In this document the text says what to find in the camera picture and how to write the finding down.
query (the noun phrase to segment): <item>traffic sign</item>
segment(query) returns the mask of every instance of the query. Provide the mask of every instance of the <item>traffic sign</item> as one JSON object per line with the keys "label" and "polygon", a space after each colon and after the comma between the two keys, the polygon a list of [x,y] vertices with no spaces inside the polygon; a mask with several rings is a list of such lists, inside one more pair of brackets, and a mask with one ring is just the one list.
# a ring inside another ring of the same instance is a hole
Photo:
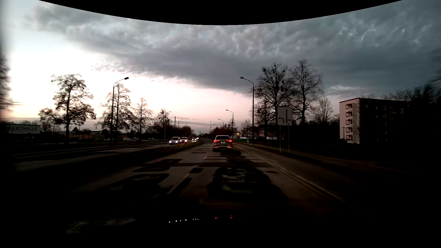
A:
{"label": "traffic sign", "polygon": [[277,125],[292,126],[292,108],[277,107]]}

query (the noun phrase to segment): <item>car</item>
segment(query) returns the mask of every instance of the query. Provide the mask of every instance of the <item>car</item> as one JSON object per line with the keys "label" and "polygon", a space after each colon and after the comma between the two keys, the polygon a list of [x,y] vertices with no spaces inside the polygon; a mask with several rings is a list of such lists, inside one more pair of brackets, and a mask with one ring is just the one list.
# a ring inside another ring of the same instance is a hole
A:
{"label": "car", "polygon": [[171,145],[179,145],[181,144],[181,138],[180,137],[172,137],[168,144]]}
{"label": "car", "polygon": [[233,140],[228,135],[217,135],[213,141],[213,151],[218,149],[233,150]]}

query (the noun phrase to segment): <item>building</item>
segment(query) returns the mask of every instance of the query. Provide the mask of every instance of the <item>building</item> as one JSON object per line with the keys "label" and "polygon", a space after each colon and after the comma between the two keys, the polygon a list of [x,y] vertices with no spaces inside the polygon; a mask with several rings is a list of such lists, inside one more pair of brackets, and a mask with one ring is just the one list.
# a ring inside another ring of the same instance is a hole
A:
{"label": "building", "polygon": [[340,138],[348,143],[397,143],[403,129],[403,101],[354,98],[341,101]]}
{"label": "building", "polygon": [[9,141],[27,141],[40,138],[39,125],[3,124],[3,132],[7,133]]}

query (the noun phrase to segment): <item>dark cloud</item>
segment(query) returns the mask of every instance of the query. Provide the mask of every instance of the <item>dark cloud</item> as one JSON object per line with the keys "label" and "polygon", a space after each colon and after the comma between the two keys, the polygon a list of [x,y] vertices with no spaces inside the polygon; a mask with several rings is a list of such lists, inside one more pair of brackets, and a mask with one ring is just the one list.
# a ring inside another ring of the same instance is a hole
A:
{"label": "dark cloud", "polygon": [[338,15],[259,25],[155,23],[42,5],[25,20],[106,54],[97,71],[188,79],[248,92],[259,68],[308,59],[328,95],[381,94],[425,83],[441,44],[441,1],[403,0]]}

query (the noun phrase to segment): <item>street lamp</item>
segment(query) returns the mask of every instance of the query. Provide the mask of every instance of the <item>street lamp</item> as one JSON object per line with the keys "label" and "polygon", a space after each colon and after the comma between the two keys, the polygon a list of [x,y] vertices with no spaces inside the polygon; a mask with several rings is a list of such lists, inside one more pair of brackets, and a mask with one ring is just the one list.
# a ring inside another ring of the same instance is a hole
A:
{"label": "street lamp", "polygon": [[164,114],[166,114],[166,113],[171,113],[171,111],[170,112],[164,112],[164,110],[162,111],[162,120],[164,122],[164,141],[165,141],[165,118],[164,118]]}
{"label": "street lamp", "polygon": [[120,79],[116,82],[113,83],[113,89],[112,89],[112,115],[110,116],[110,147],[112,146],[112,137],[113,137],[113,100],[115,97],[115,83],[122,81],[122,80],[127,80],[129,79],[129,77],[125,77],[123,79]]}
{"label": "street lamp", "polygon": [[246,81],[253,84],[253,127],[251,128],[251,131],[253,132],[253,145],[254,145],[254,83],[244,77],[240,77],[241,79],[245,79]]}
{"label": "street lamp", "polygon": [[232,119],[232,123],[231,123],[231,132],[234,132],[234,113],[233,113],[233,119]]}

